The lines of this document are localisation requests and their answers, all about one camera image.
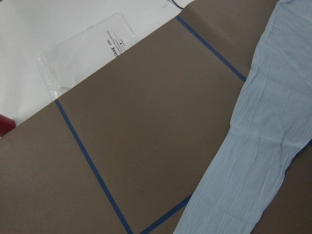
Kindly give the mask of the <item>clear plastic bag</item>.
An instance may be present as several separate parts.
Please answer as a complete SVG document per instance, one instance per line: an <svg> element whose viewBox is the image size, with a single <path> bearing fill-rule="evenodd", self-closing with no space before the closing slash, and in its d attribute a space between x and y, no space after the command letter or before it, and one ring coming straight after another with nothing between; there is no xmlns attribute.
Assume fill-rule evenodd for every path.
<svg viewBox="0 0 312 234"><path fill-rule="evenodd" d="M139 42L121 12L84 31L43 49L37 68L51 100L81 83Z"/></svg>

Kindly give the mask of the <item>light blue button-up shirt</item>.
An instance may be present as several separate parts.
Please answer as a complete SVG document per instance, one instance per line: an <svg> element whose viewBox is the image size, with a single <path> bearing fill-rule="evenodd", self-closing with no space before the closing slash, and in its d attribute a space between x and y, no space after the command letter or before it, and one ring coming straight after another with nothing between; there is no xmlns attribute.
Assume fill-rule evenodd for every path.
<svg viewBox="0 0 312 234"><path fill-rule="evenodd" d="M312 3L280 0L176 234L249 234L312 138Z"/></svg>

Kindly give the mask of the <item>red cylinder bottle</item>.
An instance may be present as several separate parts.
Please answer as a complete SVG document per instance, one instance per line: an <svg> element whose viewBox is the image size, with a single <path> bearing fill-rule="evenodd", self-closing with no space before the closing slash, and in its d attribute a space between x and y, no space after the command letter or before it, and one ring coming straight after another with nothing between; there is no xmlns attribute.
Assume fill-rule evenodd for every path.
<svg viewBox="0 0 312 234"><path fill-rule="evenodd" d="M3 137L8 132L12 131L16 127L16 123L3 115L0 115L0 137Z"/></svg>

